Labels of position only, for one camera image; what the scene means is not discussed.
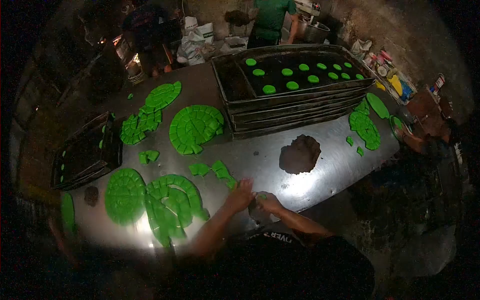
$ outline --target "hand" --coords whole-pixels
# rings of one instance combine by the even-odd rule
[[[253,179],[242,179],[235,184],[233,191],[228,195],[223,208],[232,215],[241,212],[248,207],[250,202],[255,198],[256,193],[252,192]]]
[[[269,192],[258,192],[257,204],[266,212],[278,216],[285,208],[275,195]]]

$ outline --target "person's arm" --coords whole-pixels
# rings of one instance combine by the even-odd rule
[[[252,192],[253,180],[240,180],[228,195],[223,206],[198,231],[190,244],[190,253],[194,256],[213,254],[222,245],[225,228],[230,219],[238,212],[246,209],[255,198]]]

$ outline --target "stack of baking trays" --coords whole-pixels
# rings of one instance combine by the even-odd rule
[[[50,185],[62,191],[76,189],[121,165],[122,145],[114,117],[106,112],[84,125],[56,152]]]
[[[248,59],[256,64],[247,65]],[[301,64],[306,64],[308,71],[301,71]],[[350,52],[333,45],[249,49],[215,57],[212,65],[234,139],[334,120],[350,113],[375,82],[373,74]],[[256,69],[264,75],[254,75]],[[283,69],[291,69],[293,74],[284,76]],[[319,81],[310,83],[311,75]],[[287,88],[292,81],[298,84],[296,90]],[[275,87],[276,92],[265,94],[266,85]]]

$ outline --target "person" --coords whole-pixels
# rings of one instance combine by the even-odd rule
[[[292,44],[299,26],[299,16],[294,0],[253,0],[256,11],[255,23],[248,39],[247,48],[276,46],[281,40],[285,12],[290,14],[292,26],[286,44]]]
[[[161,6],[133,0],[133,11],[127,15],[122,30],[133,32],[134,44],[142,67],[152,77],[159,76],[159,71],[172,71],[173,56],[167,47],[167,22],[179,14],[179,10],[170,18]]]
[[[176,299],[366,299],[374,286],[368,259],[343,238],[286,209],[275,195],[241,180],[203,225],[175,266],[162,297]],[[224,239],[230,220],[256,197],[281,221]]]

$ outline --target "yellow object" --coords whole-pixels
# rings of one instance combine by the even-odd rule
[[[388,81],[392,84],[393,88],[396,90],[399,96],[402,96],[402,84],[400,83],[400,79],[397,75],[393,75],[392,79],[388,79]]]
[[[383,84],[381,84],[378,80],[375,80],[375,84],[376,84],[377,87],[378,87],[379,89],[381,89],[382,91],[385,91],[385,90],[386,90],[385,86],[384,86]]]

